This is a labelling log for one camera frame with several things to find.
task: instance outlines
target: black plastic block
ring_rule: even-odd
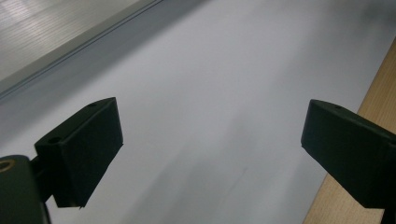
[[[302,145],[364,207],[395,206],[395,134],[339,105],[311,100]]]
[[[57,205],[85,206],[121,146],[115,98],[85,106],[36,142]]]

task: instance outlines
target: white table surface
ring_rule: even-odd
[[[57,223],[302,223],[324,170],[301,148],[312,98],[357,111],[395,1],[165,0],[0,101],[0,156],[116,96],[124,146]]]

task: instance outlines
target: wooden edge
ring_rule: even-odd
[[[396,133],[396,39],[367,91],[358,114]],[[326,175],[304,224],[381,223],[384,211],[365,209]]]

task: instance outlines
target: white surface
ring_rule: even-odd
[[[0,1],[0,93],[155,2]]]
[[[0,156],[116,96],[124,147],[53,223],[301,223],[325,172],[300,147],[311,98],[356,111],[394,1],[167,0],[0,102]]]

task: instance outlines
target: screw hole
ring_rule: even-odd
[[[55,144],[55,143],[58,143],[59,141],[61,141],[61,139],[62,139],[61,137],[53,137],[49,140],[49,143]]]
[[[11,169],[11,167],[14,166],[14,164],[15,164],[14,160],[0,161],[0,173]]]

